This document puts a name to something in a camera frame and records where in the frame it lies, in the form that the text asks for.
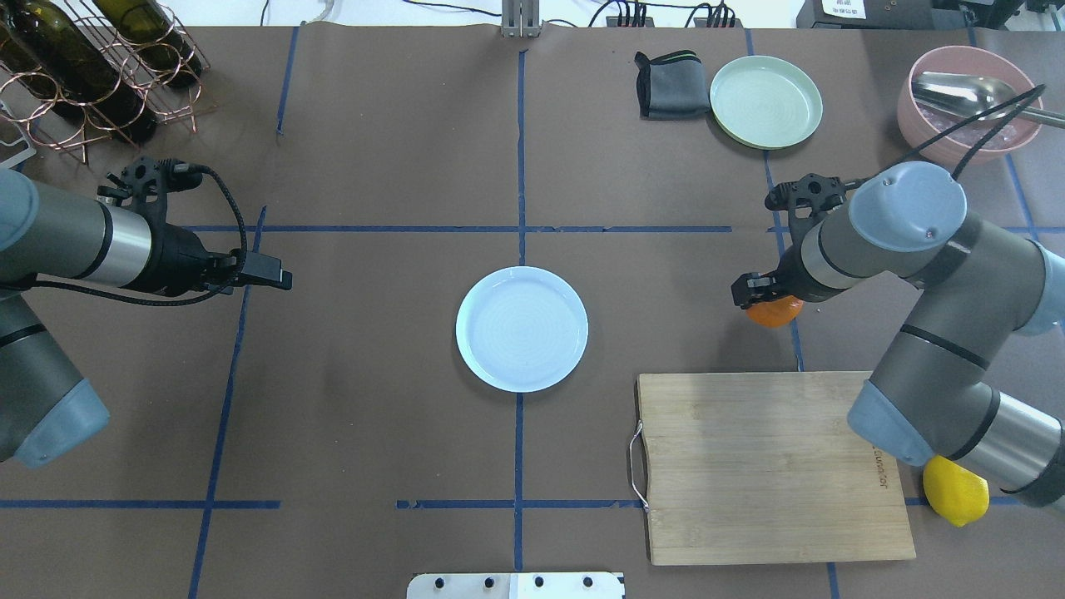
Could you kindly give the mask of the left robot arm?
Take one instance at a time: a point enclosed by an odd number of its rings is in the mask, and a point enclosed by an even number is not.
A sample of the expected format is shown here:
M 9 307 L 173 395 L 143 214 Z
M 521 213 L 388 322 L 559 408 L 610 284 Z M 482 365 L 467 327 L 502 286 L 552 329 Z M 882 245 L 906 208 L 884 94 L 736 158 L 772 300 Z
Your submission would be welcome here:
M 207 250 L 167 218 L 168 198 L 212 179 L 235 217 L 237 247 Z M 243 287 L 289 290 L 282 262 L 252 250 L 235 197 L 216 171 L 140 158 L 96 197 L 2 171 L 1 446 L 40 468 L 104 430 L 111 415 L 87 376 L 27 302 L 34 290 L 145 307 L 181 307 Z

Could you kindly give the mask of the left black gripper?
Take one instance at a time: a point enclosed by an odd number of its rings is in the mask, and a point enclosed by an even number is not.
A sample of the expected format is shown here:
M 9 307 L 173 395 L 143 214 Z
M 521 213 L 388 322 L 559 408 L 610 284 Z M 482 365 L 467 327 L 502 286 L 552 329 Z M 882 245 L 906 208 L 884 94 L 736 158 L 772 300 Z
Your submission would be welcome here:
M 228 287 L 235 273 L 235 256 L 206 250 L 198 234 L 171 224 L 150 226 L 149 259 L 137 276 L 137 291 L 178 297 L 191 291 Z M 240 268 L 240 287 L 292 290 L 293 275 L 273 255 L 246 253 Z

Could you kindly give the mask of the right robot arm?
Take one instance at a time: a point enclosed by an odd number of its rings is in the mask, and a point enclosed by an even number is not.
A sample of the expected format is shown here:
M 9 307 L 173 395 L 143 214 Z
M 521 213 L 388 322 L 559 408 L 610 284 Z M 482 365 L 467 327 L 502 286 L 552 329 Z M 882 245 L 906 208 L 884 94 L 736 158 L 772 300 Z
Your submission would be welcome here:
M 825 302 L 890 273 L 920 291 L 847 422 L 910 467 L 935 456 L 1019 503 L 1062 514 L 1063 421 L 986 383 L 1014 336 L 1063 321 L 1063 258 L 978 215 L 943 166 L 903 161 L 863 181 L 816 174 L 772 187 L 791 244 L 731 285 L 743 310 Z

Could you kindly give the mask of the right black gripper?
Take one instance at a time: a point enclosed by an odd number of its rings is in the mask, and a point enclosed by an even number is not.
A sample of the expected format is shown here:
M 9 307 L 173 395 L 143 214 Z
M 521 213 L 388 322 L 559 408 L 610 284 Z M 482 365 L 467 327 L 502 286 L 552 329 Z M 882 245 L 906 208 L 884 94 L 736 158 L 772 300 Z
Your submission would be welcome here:
M 731 284 L 731 300 L 735 307 L 750 309 L 754 304 L 794 296 L 803 302 L 813 300 L 813 278 L 803 265 L 800 254 L 783 254 L 777 266 L 769 273 L 744 273 Z

